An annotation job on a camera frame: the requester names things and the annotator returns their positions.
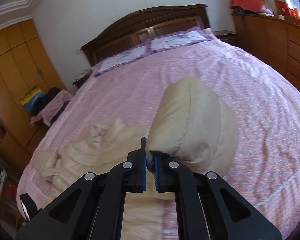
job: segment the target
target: white wall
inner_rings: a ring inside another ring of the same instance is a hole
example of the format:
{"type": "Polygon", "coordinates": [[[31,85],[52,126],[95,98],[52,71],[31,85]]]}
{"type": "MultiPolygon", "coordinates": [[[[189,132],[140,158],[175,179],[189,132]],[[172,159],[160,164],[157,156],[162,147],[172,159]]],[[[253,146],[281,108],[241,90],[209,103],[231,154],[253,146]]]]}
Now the white wall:
{"type": "Polygon", "coordinates": [[[214,30],[234,30],[229,0],[45,0],[34,12],[41,41],[66,87],[90,67],[75,50],[121,17],[144,8],[205,3],[214,30]]]}

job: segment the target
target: wooden dresser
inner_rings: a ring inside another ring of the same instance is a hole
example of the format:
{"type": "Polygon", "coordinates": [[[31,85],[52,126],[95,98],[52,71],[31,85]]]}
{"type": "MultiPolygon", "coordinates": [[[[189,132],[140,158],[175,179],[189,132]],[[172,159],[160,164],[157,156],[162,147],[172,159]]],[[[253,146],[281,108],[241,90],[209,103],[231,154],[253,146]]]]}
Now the wooden dresser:
{"type": "Polygon", "coordinates": [[[64,89],[44,51],[32,20],[0,30],[0,125],[6,134],[0,157],[19,174],[29,163],[47,127],[30,125],[20,99],[34,86],[64,89]]]}
{"type": "Polygon", "coordinates": [[[300,25],[260,15],[233,15],[239,47],[261,59],[300,91],[300,25]]]}

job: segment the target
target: triangular cutout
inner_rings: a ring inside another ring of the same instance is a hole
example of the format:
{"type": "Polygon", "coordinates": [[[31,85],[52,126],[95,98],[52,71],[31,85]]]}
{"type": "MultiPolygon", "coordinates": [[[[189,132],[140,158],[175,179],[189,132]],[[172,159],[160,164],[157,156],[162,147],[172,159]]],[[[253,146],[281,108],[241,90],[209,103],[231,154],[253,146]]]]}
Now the triangular cutout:
{"type": "Polygon", "coordinates": [[[68,223],[80,194],[81,189],[77,189],[72,192],[72,194],[69,195],[62,203],[49,212],[49,216],[63,224],[68,223]]]}
{"type": "Polygon", "coordinates": [[[230,218],[233,222],[239,222],[249,216],[251,216],[251,211],[245,207],[239,200],[231,195],[225,188],[220,189],[222,198],[226,204],[230,218]]]}

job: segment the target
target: bedside table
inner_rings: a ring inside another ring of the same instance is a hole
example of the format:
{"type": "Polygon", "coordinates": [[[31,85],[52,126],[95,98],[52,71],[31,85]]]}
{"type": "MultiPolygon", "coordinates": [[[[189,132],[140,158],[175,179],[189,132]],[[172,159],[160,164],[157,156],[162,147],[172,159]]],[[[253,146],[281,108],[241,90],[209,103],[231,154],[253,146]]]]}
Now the bedside table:
{"type": "Polygon", "coordinates": [[[79,89],[88,80],[91,74],[92,72],[85,74],[83,77],[76,79],[76,81],[74,81],[72,84],[75,85],[77,89],[79,89]]]}
{"type": "Polygon", "coordinates": [[[214,31],[213,34],[222,40],[223,42],[229,43],[232,46],[238,46],[237,36],[238,34],[231,31],[214,31]]]}

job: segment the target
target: white pillow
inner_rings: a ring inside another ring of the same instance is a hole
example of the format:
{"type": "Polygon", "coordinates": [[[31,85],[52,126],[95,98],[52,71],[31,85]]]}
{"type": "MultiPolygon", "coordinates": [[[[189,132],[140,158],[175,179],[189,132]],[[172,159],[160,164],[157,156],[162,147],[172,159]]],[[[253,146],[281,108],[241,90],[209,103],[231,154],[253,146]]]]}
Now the white pillow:
{"type": "Polygon", "coordinates": [[[102,74],[118,66],[128,64],[147,55],[147,46],[128,49],[99,62],[94,68],[94,74],[102,74]]]}
{"type": "Polygon", "coordinates": [[[201,41],[210,41],[211,37],[204,37],[198,31],[190,31],[188,33],[169,35],[154,39],[151,41],[150,48],[152,51],[163,51],[167,49],[173,49],[178,46],[186,44],[195,44],[201,41]]]}
{"type": "Polygon", "coordinates": [[[183,78],[166,88],[146,144],[167,153],[192,171],[225,176],[237,151],[239,130],[233,111],[197,78],[183,78]]]}

